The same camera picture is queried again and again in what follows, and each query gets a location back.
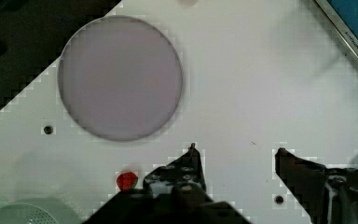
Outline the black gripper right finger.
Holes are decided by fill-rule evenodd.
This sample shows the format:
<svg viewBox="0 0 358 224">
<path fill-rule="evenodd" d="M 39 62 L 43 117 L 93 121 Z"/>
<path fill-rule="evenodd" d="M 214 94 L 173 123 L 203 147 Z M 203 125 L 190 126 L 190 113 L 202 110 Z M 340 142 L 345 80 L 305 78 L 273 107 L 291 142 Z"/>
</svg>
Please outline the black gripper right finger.
<svg viewBox="0 0 358 224">
<path fill-rule="evenodd" d="M 281 147 L 275 172 L 312 224 L 358 224 L 358 169 L 327 168 Z"/>
</svg>

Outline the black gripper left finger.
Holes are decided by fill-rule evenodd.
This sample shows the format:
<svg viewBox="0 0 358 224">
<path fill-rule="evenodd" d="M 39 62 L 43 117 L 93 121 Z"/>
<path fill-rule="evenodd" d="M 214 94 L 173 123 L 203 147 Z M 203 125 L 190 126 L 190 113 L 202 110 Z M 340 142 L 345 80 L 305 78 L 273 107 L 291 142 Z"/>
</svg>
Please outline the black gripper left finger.
<svg viewBox="0 0 358 224">
<path fill-rule="evenodd" d="M 170 194 L 179 185 L 196 185 L 206 191 L 206 182 L 201 164 L 200 152 L 196 144 L 191 143 L 187 152 L 169 164 L 159 166 L 143 180 L 143 189 L 154 197 Z"/>
</svg>

